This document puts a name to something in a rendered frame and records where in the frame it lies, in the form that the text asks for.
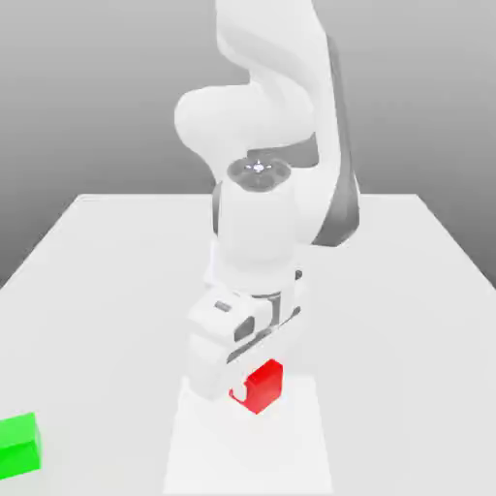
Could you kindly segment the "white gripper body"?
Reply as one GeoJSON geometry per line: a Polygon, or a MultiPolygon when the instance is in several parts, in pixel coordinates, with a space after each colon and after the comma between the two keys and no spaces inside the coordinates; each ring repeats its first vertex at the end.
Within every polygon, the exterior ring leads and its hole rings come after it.
{"type": "Polygon", "coordinates": [[[199,396],[216,401],[244,383],[268,360],[281,361],[305,333],[306,319],[306,312],[297,307],[286,322],[271,332],[232,350],[211,338],[191,333],[187,365],[190,388],[199,396]]]}

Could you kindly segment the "small green cube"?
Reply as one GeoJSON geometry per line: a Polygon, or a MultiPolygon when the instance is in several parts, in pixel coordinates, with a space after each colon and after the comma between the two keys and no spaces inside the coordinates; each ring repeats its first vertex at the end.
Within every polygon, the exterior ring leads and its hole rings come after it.
{"type": "Polygon", "coordinates": [[[0,480],[41,467],[42,443],[35,414],[0,419],[0,480]]]}

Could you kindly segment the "small red cube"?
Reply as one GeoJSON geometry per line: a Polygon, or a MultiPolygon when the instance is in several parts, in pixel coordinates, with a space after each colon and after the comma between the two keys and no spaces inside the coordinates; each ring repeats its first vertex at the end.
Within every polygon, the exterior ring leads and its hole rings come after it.
{"type": "Polygon", "coordinates": [[[232,388],[229,396],[257,415],[280,397],[282,385],[283,365],[275,359],[270,359],[246,378],[243,383],[243,399],[232,388]]]}

